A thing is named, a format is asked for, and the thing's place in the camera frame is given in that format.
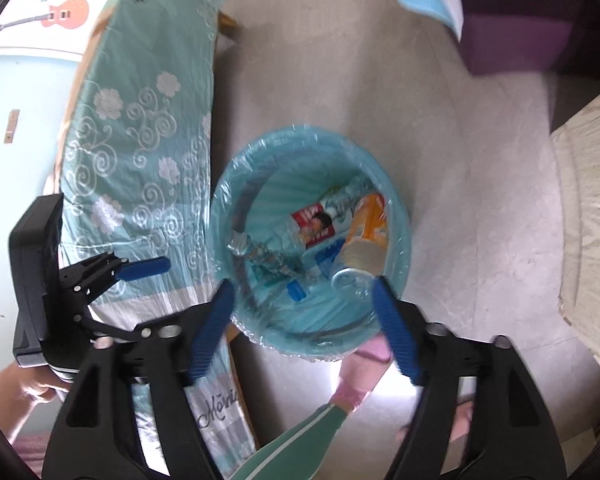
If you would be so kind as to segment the person's left hand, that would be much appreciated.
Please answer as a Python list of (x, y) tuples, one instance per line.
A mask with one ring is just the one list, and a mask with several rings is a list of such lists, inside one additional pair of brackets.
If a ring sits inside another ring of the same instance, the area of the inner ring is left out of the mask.
[(71, 384), (60, 379), (48, 366), (20, 367), (12, 362), (0, 371), (0, 429), (10, 444), (41, 404), (52, 402), (59, 393), (68, 393)]

